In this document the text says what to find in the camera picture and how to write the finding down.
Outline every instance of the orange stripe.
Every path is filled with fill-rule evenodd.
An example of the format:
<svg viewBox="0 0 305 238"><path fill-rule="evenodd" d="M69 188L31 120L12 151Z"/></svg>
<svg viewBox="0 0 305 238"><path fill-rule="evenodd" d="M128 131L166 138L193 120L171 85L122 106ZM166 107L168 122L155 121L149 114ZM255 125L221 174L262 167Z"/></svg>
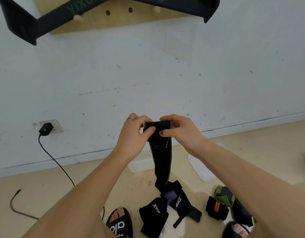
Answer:
<svg viewBox="0 0 305 238"><path fill-rule="evenodd" d="M220 203L218 203L218 207L216 208L216 212L218 213L218 208L220 207Z"/></svg>
<svg viewBox="0 0 305 238"><path fill-rule="evenodd" d="M216 211L217 206L218 206L218 202L215 203L214 211Z"/></svg>

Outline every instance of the cable connector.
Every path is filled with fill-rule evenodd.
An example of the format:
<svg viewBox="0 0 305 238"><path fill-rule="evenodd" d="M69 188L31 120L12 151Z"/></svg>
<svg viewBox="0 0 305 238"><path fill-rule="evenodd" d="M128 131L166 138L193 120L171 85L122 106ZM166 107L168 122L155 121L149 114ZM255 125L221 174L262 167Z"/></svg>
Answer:
<svg viewBox="0 0 305 238"><path fill-rule="evenodd" d="M52 129L53 129L53 125L51 123L45 123L39 130L40 136L49 135Z"/></svg>

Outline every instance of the black slide sandal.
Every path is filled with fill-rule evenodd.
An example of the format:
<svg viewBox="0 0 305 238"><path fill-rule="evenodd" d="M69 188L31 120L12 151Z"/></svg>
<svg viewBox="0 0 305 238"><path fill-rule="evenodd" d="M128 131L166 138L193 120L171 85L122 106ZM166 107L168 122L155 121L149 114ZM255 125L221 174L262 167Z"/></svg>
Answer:
<svg viewBox="0 0 305 238"><path fill-rule="evenodd" d="M114 233L116 237L123 238L132 238L132 222L131 216L127 209L124 209L125 215L119 217L118 219L109 222L111 220L112 215L117 210L115 209L111 215L108 217L106 226Z"/></svg>
<svg viewBox="0 0 305 238"><path fill-rule="evenodd" d="M233 230L233 226L235 224L239 224L235 221L231 221L230 223L228 223L223 231L223 235L222 235L222 238L242 238L239 234L237 234L234 230ZM242 224L239 224L240 226L243 227L243 229L248 233L250 234L249 230L246 229L245 226L243 226Z"/></svg>

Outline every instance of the black cable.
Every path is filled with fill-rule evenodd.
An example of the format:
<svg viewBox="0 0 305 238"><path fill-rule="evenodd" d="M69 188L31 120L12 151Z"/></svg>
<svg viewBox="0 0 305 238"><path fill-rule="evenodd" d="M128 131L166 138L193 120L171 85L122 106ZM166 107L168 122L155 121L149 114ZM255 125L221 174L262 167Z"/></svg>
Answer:
<svg viewBox="0 0 305 238"><path fill-rule="evenodd" d="M34 216L31 216L31 215L28 215L28 214L25 214L25 213L16 211L16 210L14 209L14 207L12 206L12 201L13 201L13 199L15 198L16 195L18 195L18 193L19 193L20 191L21 191L21 189L19 189L19 190L15 193L14 197L10 200L10 208L12 209L13 212L16 212L16 213L21 214L21 215L23 215L23 216L28 216L28 217L31 217L31 218L33 218L33 219L39 220L39 218L37 218L37 217L34 217Z"/></svg>
<svg viewBox="0 0 305 238"><path fill-rule="evenodd" d="M73 186L75 187L75 184L74 184L74 182L73 182L73 180L71 179L71 177L68 175L68 173L62 168L62 166L44 149L44 147L42 146L42 144L40 143L40 137L41 137L41 135L39 135L39 138L38 138L38 142L39 142L39 144L40 144L40 146L41 146L41 148L48 154L48 156L50 156L51 157L51 159L53 159L54 161L55 161L55 163L57 163L59 166L60 166L60 168L63 170L63 172L69 177L69 179L71 180L71 182L72 182L72 184L73 184Z"/></svg>
<svg viewBox="0 0 305 238"><path fill-rule="evenodd" d="M71 182L72 182L72 184L73 184L73 186L75 187L75 184L74 184L74 182L73 182L73 180L71 179L71 177L68 175L68 173L62 168L62 166L44 149L44 147L42 146L42 144L40 143L40 137L41 137L41 134L39 135L39 138L38 138L38 142L39 142L39 144L40 144L40 146L41 146L41 148L44 150L44 152L46 152L50 157L51 157L51 159L53 159L54 161L55 161L55 163L57 163L59 166L60 166L60 168L63 170L63 172L68 176L68 178L71 180ZM25 213L22 213L22 212L19 212L19 211L16 211L15 209L14 209L14 207L12 206L12 201L13 201L13 199L15 198L15 196L16 195L18 195L18 193L21 191L21 189L19 189L16 193L15 193L15 195L12 197L12 199L10 200L10 208L12 209L12 211L13 212L16 212L16 213L18 213L18 214L21 214L21 215L23 215L23 216L27 216L27 217L31 217L31 218L33 218L33 219L36 219L36 220L39 220L39 218L37 218L37 217L34 217L34 216L31 216L31 215L28 215L28 214L25 214ZM103 206L103 216L102 216L102 220L104 219L104 214L105 214L105 207Z"/></svg>

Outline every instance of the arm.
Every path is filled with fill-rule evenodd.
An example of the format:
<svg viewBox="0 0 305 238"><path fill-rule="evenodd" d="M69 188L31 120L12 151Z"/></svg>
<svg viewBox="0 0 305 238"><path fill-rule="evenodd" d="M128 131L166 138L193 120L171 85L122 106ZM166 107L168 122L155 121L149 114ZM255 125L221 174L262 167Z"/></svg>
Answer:
<svg viewBox="0 0 305 238"><path fill-rule="evenodd" d="M232 152L206 139L186 117L170 115L173 129L162 132L174 137L188 153L200 159L238 198L270 235L305 237L305 192L263 171Z"/></svg>
<svg viewBox="0 0 305 238"><path fill-rule="evenodd" d="M143 149L155 127L140 134L147 116L131 114L124 123L111 154L76 187L48 210L23 238L90 237L100 212L118 177Z"/></svg>

